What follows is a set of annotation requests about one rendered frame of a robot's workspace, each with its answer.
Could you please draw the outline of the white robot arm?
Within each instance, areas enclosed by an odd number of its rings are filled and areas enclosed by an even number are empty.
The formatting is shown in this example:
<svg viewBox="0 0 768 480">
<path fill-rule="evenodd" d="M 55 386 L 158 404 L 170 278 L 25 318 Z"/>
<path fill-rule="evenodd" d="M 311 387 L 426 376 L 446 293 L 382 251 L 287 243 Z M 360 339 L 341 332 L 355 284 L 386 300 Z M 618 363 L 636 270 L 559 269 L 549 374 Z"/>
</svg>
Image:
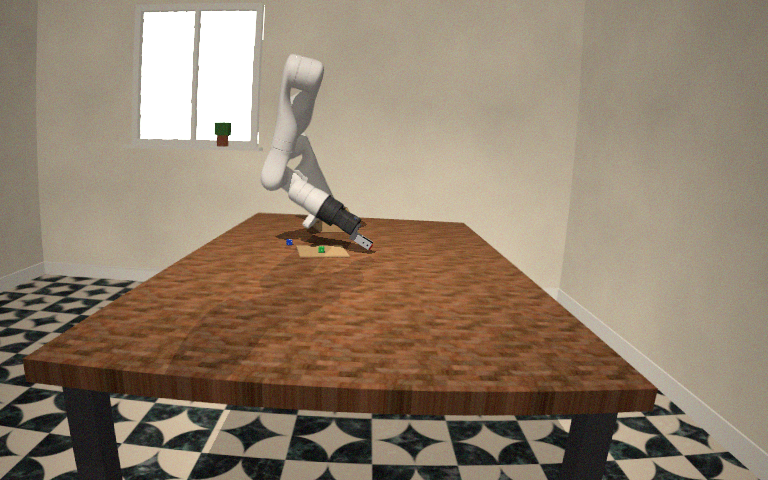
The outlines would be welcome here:
<svg viewBox="0 0 768 480">
<path fill-rule="evenodd" d="M 282 186 L 287 193 L 290 190 L 289 199 L 302 208 L 315 187 L 333 197 L 304 132 L 310 124 L 313 102 L 323 75 L 324 66 L 320 61 L 296 54 L 288 57 L 282 74 L 270 152 L 261 171 L 261 183 L 265 189 L 275 191 Z M 291 88 L 303 91 L 290 97 Z M 302 155 L 302 160 L 294 171 L 286 167 L 290 159 L 299 155 Z"/>
</svg>

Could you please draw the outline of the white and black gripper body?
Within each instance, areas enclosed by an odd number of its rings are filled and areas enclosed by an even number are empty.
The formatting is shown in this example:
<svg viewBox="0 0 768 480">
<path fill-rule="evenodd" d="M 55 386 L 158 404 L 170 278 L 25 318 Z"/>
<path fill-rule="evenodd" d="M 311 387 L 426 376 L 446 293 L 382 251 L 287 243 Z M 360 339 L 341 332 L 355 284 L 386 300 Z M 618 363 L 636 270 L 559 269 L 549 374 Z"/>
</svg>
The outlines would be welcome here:
<svg viewBox="0 0 768 480">
<path fill-rule="evenodd" d="M 329 226 L 334 224 L 351 235 L 362 219 L 348 212 L 343 207 L 344 204 L 331 197 L 331 195 L 313 188 L 303 203 L 303 208 L 309 212 L 309 215 L 302 225 L 309 229 L 318 218 Z"/>
</svg>

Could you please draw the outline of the tan square mat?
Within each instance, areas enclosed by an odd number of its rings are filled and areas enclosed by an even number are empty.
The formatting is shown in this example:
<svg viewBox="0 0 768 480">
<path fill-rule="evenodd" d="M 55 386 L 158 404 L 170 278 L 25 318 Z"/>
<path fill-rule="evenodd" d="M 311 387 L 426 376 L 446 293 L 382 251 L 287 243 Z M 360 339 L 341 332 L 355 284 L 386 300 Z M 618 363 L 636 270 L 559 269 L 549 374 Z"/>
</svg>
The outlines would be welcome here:
<svg viewBox="0 0 768 480">
<path fill-rule="evenodd" d="M 318 252 L 319 245 L 296 245 L 300 257 L 350 257 L 342 246 L 324 246 L 324 253 Z"/>
</svg>

